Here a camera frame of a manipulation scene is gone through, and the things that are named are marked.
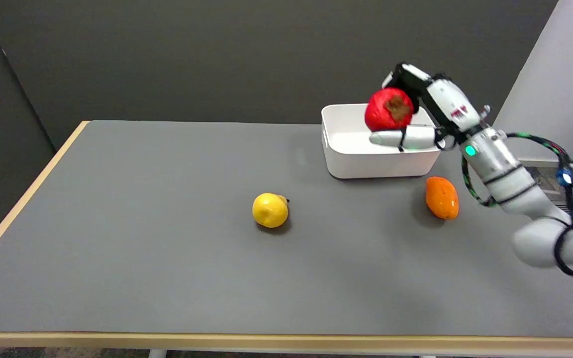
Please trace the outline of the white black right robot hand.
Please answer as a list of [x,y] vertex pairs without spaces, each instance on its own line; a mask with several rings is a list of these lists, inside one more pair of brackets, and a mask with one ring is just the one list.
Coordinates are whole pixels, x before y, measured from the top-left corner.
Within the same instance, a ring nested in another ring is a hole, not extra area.
[[403,120],[418,113],[420,104],[436,125],[407,124],[400,129],[371,131],[372,144],[406,150],[450,150],[489,127],[486,113],[479,113],[468,97],[444,73],[429,75],[416,66],[399,63],[382,82],[382,90],[399,94],[385,100],[381,107],[391,119]]

